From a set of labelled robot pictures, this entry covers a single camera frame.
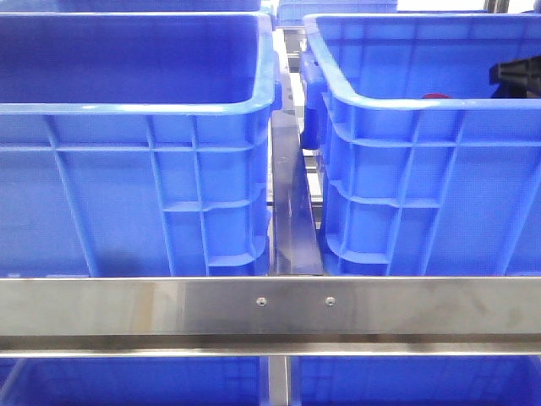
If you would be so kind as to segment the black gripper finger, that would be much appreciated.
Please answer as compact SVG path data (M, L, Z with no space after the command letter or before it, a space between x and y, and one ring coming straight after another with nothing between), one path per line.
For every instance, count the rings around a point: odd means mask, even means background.
M497 63L489 70L489 83L498 85L493 98L539 98L540 56Z

